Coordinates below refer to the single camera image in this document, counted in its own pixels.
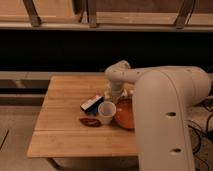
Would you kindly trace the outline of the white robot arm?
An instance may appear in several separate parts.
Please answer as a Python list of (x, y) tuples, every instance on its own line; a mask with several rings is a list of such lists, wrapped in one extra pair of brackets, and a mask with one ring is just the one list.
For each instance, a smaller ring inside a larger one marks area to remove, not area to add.
[(105, 70), (111, 96), (133, 85), (132, 108), (140, 171), (195, 171), (187, 109), (209, 94), (211, 80), (199, 67), (130, 67), (125, 60)]

